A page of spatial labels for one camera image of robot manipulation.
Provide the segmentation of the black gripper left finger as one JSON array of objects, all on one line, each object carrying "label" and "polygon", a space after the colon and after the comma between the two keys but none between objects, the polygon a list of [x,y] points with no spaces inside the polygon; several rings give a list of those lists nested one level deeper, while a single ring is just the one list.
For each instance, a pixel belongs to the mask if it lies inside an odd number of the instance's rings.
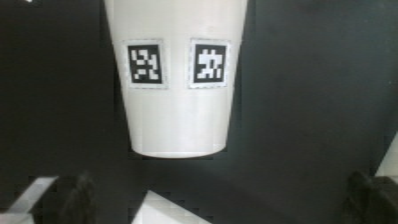
[{"label": "black gripper left finger", "polygon": [[90,174],[60,176],[32,209],[35,224],[97,224],[96,209]]}]

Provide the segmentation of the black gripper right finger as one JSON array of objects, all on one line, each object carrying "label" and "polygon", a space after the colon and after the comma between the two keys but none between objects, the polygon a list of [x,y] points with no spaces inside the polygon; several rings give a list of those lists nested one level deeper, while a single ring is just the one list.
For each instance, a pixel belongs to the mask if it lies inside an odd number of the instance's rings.
[{"label": "black gripper right finger", "polygon": [[352,173],[343,224],[398,224],[398,183],[391,177]]}]

